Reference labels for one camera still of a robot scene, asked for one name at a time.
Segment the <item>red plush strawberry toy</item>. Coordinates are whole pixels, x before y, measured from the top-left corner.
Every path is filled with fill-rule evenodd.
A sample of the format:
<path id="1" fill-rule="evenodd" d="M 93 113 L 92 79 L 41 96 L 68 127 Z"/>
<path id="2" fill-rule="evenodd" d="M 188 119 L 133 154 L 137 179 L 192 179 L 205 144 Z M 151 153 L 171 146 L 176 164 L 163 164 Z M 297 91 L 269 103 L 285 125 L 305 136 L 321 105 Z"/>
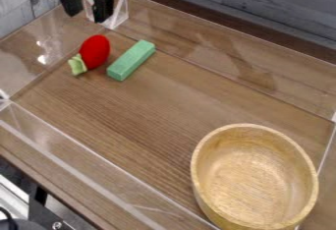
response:
<path id="1" fill-rule="evenodd" d="M 111 42 L 97 34 L 91 36 L 81 44 L 77 54 L 68 60 L 73 76 L 99 68 L 108 60 Z"/>

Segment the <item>green rectangular block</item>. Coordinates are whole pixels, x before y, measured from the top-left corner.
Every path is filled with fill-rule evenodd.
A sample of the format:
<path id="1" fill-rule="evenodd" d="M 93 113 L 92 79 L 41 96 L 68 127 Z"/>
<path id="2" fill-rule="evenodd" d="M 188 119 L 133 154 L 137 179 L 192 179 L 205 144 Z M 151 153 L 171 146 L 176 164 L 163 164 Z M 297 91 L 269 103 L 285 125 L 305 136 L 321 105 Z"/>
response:
<path id="1" fill-rule="evenodd" d="M 155 44 L 140 40 L 111 64 L 107 69 L 108 76 L 116 81 L 124 81 L 155 51 Z"/>

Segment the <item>clear acrylic tray walls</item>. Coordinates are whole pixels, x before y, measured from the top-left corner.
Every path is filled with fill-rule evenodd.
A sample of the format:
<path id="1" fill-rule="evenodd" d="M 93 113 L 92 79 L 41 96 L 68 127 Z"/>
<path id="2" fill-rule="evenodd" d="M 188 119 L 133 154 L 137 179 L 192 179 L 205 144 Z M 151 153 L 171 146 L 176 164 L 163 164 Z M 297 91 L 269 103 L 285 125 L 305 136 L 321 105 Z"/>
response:
<path id="1" fill-rule="evenodd" d="M 251 123 L 291 137 L 319 173 L 297 230 L 336 230 L 336 65 L 149 0 L 107 31 L 115 54 L 155 55 L 124 81 L 73 76 L 68 60 L 105 32 L 53 9 L 0 38 L 0 159 L 103 230 L 216 230 L 197 206 L 193 149 Z"/>

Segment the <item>light wooden bowl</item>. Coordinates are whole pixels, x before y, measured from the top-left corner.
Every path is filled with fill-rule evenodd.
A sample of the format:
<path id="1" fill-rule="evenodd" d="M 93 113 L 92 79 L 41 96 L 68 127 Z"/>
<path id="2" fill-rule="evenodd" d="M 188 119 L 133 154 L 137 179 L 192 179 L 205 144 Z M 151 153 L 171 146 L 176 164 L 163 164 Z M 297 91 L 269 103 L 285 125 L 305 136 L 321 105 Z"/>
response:
<path id="1" fill-rule="evenodd" d="M 196 201 L 220 230 L 295 230 L 319 194 L 300 145 L 256 124 L 225 125 L 200 140 L 191 159 Z"/>

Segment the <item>black metal equipment base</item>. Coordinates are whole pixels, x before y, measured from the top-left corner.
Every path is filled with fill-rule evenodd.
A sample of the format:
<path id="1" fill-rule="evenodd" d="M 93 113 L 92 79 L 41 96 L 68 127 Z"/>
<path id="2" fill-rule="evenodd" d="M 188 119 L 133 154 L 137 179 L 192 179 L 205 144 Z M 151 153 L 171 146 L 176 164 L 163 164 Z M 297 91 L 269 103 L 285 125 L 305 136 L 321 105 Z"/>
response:
<path id="1" fill-rule="evenodd" d="M 45 207 L 47 192 L 29 195 L 0 177 L 0 230 L 75 230 Z"/>

